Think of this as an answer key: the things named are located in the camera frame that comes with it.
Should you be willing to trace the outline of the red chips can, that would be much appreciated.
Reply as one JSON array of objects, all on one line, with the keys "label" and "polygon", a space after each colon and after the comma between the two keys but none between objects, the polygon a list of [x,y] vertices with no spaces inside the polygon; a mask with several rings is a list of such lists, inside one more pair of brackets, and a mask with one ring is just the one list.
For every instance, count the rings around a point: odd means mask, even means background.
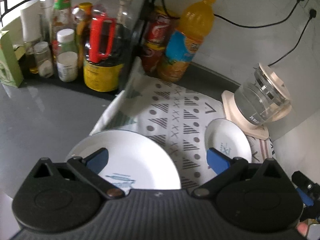
[{"label": "red chips can", "polygon": [[148,75],[155,75],[157,65],[178,21],[175,19],[178,17],[175,12],[168,10],[168,13],[169,15],[162,6],[155,6],[147,24],[140,58]]}]

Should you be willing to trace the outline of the patterned fringed cloth mat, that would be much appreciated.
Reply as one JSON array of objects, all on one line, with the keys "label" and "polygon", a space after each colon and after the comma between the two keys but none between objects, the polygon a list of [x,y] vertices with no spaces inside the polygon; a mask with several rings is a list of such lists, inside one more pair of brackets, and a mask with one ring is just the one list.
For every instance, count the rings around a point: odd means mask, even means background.
[{"label": "patterned fringed cloth mat", "polygon": [[192,190],[215,177],[207,164],[204,134],[212,120],[224,117],[221,102],[147,76],[137,57],[126,87],[104,111],[91,134],[124,129],[148,137],[171,157],[182,188]]}]

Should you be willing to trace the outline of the yellow cap sauce bottle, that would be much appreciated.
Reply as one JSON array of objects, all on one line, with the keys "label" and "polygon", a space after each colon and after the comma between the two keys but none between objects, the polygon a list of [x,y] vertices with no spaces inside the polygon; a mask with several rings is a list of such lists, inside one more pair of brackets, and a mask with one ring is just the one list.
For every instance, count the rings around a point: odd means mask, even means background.
[{"label": "yellow cap sauce bottle", "polygon": [[81,69],[84,63],[84,48],[92,20],[92,7],[92,3],[84,2],[78,4],[72,11],[75,22],[75,40],[78,48],[78,69]]}]

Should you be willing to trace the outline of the white plate green X print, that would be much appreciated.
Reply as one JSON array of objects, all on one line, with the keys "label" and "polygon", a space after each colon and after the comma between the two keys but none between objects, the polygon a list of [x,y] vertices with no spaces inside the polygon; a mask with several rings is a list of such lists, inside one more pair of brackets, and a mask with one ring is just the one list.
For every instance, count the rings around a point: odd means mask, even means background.
[{"label": "white plate green X print", "polygon": [[209,123],[204,133],[205,150],[215,148],[228,156],[233,163],[234,158],[242,158],[249,163],[252,152],[248,139],[243,131],[233,122],[226,119],[215,119]]}]

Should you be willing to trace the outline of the green carton box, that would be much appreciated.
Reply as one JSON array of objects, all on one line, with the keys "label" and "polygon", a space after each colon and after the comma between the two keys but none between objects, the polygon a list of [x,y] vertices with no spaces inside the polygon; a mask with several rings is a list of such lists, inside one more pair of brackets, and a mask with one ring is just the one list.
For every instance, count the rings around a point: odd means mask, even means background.
[{"label": "green carton box", "polygon": [[1,83],[11,87],[20,87],[23,82],[23,74],[12,46],[9,31],[7,30],[1,31],[0,55]]}]

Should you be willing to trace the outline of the green label sauce bottle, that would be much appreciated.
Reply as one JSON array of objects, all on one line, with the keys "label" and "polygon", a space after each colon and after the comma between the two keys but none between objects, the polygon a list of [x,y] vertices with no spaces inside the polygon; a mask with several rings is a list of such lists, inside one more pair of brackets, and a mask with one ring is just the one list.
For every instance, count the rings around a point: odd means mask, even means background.
[{"label": "green label sauce bottle", "polygon": [[54,63],[56,63],[58,48],[57,32],[62,29],[72,28],[73,25],[71,9],[71,0],[54,0],[51,25],[51,44]]}]

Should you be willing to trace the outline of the orange juice bottle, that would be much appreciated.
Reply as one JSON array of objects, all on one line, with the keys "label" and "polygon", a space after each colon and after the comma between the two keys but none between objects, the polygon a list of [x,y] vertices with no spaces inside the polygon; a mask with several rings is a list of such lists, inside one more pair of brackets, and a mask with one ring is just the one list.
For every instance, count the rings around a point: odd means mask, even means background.
[{"label": "orange juice bottle", "polygon": [[183,11],[157,66],[157,75],[162,80],[176,82],[182,78],[213,27],[215,1],[201,0]]}]

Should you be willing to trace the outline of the cream kettle base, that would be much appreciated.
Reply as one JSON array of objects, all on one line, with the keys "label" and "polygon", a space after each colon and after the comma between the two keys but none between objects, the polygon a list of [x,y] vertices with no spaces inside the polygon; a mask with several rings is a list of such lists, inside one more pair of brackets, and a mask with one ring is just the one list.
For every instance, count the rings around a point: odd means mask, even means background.
[{"label": "cream kettle base", "polygon": [[227,120],[235,123],[245,135],[261,140],[268,139],[268,129],[264,126],[253,125],[242,115],[235,103],[234,94],[232,92],[225,90],[221,94],[221,98]]}]

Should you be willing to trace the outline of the small white jar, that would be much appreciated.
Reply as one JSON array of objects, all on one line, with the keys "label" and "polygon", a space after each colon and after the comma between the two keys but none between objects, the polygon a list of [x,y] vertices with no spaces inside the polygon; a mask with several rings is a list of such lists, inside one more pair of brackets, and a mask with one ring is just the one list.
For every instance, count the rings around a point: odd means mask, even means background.
[{"label": "small white jar", "polygon": [[73,51],[61,53],[56,61],[58,76],[63,82],[72,82],[78,76],[78,55]]}]

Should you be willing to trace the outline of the black metal shelf rack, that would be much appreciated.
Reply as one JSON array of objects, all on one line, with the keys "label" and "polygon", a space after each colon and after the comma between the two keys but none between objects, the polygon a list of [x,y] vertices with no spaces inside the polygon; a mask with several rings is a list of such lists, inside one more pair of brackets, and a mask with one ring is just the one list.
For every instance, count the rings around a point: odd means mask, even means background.
[{"label": "black metal shelf rack", "polygon": [[[8,24],[1,23],[4,29],[13,29],[15,37],[12,39],[14,43],[20,43],[22,39],[22,30],[20,22],[20,10],[31,0],[1,0],[1,21],[7,20]],[[99,0],[72,0],[73,4],[81,2],[96,3]],[[61,87],[68,90],[88,94],[97,98],[112,101],[124,89],[129,79],[129,74],[132,70],[132,65],[135,57],[138,54],[138,46],[143,39],[144,31],[146,30],[148,16],[152,11],[155,0],[133,0],[131,7],[133,9],[133,32],[131,36],[131,44],[129,48],[130,58],[127,60],[125,68],[120,76],[120,87],[112,92],[96,92],[85,86],[83,78],[78,78],[71,83],[64,83],[57,77],[42,78],[36,74],[27,74],[26,85],[49,85]]]}]

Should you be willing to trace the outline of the white plate Sweet print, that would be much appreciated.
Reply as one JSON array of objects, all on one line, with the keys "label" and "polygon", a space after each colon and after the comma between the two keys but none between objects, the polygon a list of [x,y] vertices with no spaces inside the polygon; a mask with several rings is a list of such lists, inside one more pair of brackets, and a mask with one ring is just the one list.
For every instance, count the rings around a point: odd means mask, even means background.
[{"label": "white plate Sweet print", "polygon": [[96,174],[122,189],[179,190],[180,177],[168,154],[151,139],[136,132],[109,130],[80,141],[67,155],[85,158],[106,148],[108,158]]}]

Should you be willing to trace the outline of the glass electric kettle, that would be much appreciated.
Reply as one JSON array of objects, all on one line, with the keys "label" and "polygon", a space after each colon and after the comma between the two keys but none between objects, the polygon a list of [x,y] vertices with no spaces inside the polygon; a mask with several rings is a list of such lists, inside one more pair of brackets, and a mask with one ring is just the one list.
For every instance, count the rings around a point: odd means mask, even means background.
[{"label": "glass electric kettle", "polygon": [[292,109],[284,82],[263,64],[236,90],[234,98],[240,113],[255,126],[280,120]]}]

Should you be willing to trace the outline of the small glass spice jar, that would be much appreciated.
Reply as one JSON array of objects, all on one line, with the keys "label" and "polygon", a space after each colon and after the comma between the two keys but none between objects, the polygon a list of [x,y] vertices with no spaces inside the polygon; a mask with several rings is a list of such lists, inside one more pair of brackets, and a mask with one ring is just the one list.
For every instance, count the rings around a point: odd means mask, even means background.
[{"label": "small glass spice jar", "polygon": [[39,76],[51,77],[54,74],[54,69],[49,44],[45,41],[35,44],[34,56]]}]

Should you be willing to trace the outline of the white spray oil bottle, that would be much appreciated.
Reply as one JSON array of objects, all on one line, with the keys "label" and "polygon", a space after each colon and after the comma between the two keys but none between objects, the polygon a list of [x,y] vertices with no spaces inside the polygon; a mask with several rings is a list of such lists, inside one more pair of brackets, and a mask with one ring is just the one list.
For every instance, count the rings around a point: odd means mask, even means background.
[{"label": "white spray oil bottle", "polygon": [[34,46],[42,41],[42,13],[39,0],[28,1],[20,12],[27,66],[32,74],[37,74],[39,70],[35,61]]}]

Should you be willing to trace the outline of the white cap green jar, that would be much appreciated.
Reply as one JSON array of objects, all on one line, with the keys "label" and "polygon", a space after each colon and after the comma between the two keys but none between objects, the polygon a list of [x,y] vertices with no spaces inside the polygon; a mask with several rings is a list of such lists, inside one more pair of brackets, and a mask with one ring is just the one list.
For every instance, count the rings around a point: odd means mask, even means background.
[{"label": "white cap green jar", "polygon": [[62,29],[57,32],[57,55],[65,52],[78,52],[75,42],[75,31],[70,28]]}]

